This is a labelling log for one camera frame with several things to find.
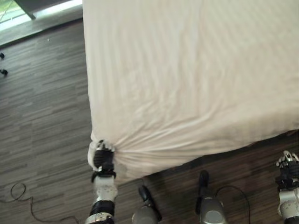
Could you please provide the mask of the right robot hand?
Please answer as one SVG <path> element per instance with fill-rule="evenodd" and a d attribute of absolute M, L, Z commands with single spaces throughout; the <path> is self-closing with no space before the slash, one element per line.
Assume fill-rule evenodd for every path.
<path fill-rule="evenodd" d="M 288 150 L 283 151 L 283 156 L 276 162 L 276 167 L 292 176 L 299 175 L 299 157 Z"/>

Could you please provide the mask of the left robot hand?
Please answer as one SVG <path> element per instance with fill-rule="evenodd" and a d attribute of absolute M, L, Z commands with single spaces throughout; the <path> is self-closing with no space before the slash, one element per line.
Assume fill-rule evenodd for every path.
<path fill-rule="evenodd" d="M 114 145 L 106 140 L 100 140 L 96 144 L 92 162 L 97 171 L 103 170 L 107 167 L 110 168 L 114 165 L 114 152 Z"/>

